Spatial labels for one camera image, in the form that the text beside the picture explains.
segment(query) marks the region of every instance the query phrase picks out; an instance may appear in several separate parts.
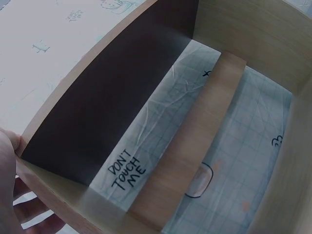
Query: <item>hand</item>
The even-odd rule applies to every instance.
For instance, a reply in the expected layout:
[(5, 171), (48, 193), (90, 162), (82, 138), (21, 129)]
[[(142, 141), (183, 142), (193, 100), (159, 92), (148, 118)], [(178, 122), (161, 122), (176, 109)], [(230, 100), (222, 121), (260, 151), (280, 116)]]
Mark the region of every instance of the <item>hand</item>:
[(20, 178), (15, 179), (14, 151), (19, 144), (20, 136), (0, 128), (0, 233), (55, 234), (65, 225), (55, 214), (24, 231), (21, 228), (21, 223), (48, 211), (49, 208), (37, 197), (13, 207), (13, 200), (30, 192)]

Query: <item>plastic sheet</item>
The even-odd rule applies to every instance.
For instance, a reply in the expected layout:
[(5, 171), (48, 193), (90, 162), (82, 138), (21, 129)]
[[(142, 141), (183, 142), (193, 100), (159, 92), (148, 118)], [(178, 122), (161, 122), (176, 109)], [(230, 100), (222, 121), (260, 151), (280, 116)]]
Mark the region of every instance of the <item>plastic sheet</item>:
[[(219, 55), (190, 42), (104, 163), (92, 188), (128, 210)], [(214, 176), (200, 197), (183, 198), (164, 233), (246, 232), (270, 180), (290, 101), (289, 91), (246, 67), (203, 160)]]

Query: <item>handwritten number 3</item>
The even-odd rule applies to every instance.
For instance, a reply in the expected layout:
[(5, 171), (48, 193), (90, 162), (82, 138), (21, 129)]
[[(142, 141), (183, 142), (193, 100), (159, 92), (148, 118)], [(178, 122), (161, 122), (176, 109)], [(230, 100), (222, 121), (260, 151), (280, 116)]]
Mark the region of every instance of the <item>handwritten number 3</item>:
[(278, 135), (277, 138), (272, 139), (272, 146), (273, 146), (273, 144), (275, 145), (275, 147), (279, 146), (280, 144), (282, 144), (282, 140), (283, 140), (283, 137)]

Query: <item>black marker writing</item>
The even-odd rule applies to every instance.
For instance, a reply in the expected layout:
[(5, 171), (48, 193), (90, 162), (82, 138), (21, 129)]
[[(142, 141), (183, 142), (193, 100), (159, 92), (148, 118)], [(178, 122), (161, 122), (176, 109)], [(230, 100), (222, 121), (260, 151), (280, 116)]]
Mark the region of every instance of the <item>black marker writing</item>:
[(137, 178), (140, 178), (146, 172), (146, 169), (142, 169), (140, 161), (136, 157), (132, 157), (130, 160), (127, 157), (131, 157), (131, 155), (124, 150), (116, 161), (107, 168), (109, 172), (116, 176), (111, 187), (116, 185), (122, 190), (126, 190), (125, 182), (134, 187)]

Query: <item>wood grain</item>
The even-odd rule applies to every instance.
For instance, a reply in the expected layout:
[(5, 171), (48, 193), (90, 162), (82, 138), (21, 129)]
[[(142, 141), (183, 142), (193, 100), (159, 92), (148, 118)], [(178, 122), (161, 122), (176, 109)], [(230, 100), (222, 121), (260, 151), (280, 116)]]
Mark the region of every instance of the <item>wood grain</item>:
[(249, 234), (312, 233), (312, 78), (293, 96), (286, 131)]
[(80, 234), (156, 234), (92, 189), (17, 157), (17, 174)]
[(191, 40), (196, 10), (196, 0), (147, 0), (130, 13), (40, 108), (21, 157), (89, 185)]
[(282, 0), (200, 0), (194, 39), (291, 92), (312, 71), (312, 19)]
[(129, 213), (161, 230), (185, 194), (230, 105), (246, 61), (224, 52)]

